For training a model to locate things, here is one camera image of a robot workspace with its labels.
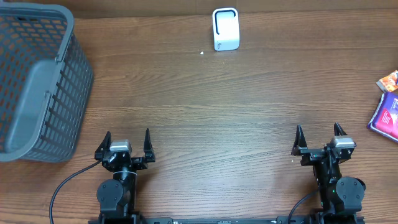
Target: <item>gray plastic basket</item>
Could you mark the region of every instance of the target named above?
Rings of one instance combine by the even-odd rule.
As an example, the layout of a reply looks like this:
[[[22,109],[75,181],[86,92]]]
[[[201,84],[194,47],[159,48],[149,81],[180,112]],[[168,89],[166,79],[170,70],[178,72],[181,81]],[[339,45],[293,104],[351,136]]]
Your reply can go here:
[[[71,12],[0,2],[0,161],[72,158],[93,84]]]

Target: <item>table surface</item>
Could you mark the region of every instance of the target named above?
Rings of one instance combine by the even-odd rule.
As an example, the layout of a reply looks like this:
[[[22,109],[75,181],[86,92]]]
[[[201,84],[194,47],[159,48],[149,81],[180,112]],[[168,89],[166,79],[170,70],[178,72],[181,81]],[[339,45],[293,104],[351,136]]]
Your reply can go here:
[[[76,20],[95,72],[80,141],[61,164],[0,164],[0,223],[48,223],[57,185],[92,164],[107,130],[142,154],[146,128],[157,162],[139,171],[137,209],[147,217],[266,218],[287,215],[316,189],[292,157],[296,125],[322,147],[339,121],[356,141],[343,175],[367,185],[368,223],[397,223],[397,144],[366,129],[375,82],[398,63],[398,9],[241,14],[238,50],[215,52],[210,16]],[[69,181],[55,223],[86,223],[97,166]],[[297,209],[319,207],[313,198]]]

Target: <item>wood grain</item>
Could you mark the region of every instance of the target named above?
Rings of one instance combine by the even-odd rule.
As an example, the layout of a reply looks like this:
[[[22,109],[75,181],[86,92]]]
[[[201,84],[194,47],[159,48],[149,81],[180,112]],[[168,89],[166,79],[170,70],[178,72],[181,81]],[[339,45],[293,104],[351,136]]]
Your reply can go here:
[[[397,145],[366,129],[375,82],[398,63],[396,21],[396,9],[241,14],[240,48],[215,52],[208,16],[76,20],[95,71],[78,149],[62,164],[0,164],[0,223],[48,223],[53,191],[94,162],[107,130],[140,154],[146,128],[157,154],[139,171],[147,217],[287,215],[316,188],[312,169],[290,156],[296,125],[321,147],[335,121],[358,144],[341,171],[367,184],[360,215],[397,223]],[[97,217],[108,178],[98,166],[66,184],[56,223]],[[318,206],[313,198],[297,213]]]
[[[396,0],[5,0],[60,4],[76,18],[211,15],[221,7],[242,12],[316,11],[344,9],[392,9]]]

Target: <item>black cable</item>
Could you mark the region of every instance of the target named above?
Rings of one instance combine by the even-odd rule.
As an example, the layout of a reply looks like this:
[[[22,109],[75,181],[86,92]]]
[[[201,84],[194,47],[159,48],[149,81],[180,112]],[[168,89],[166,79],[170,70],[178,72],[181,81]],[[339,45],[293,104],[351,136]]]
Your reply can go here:
[[[287,224],[290,224],[290,220],[292,219],[292,215],[294,213],[294,210],[296,210],[296,208],[303,202],[305,202],[308,198],[314,196],[315,194],[318,193],[318,190],[314,190],[313,192],[307,194],[304,198],[301,198],[301,200],[299,200],[294,207],[292,208],[292,210],[289,213],[289,217],[287,218]]]
[[[78,171],[78,172],[76,172],[76,173],[70,175],[68,178],[66,178],[66,179],[57,187],[57,189],[55,190],[54,194],[52,195],[51,202],[50,202],[50,223],[51,223],[51,224],[54,224],[54,220],[53,220],[53,218],[52,218],[52,207],[53,207],[53,205],[54,205],[55,196],[57,196],[58,191],[60,191],[61,187],[62,187],[66,182],[68,182],[70,179],[76,177],[77,175],[81,174],[82,172],[84,172],[84,171],[86,171],[86,170],[88,170],[88,169],[93,168],[94,166],[97,166],[100,162],[101,162],[101,161],[95,162],[94,164],[92,164],[92,165],[90,165],[90,166],[88,166],[88,167],[86,167],[86,168],[84,168],[84,169],[82,169],[82,170],[80,170],[80,171]]]

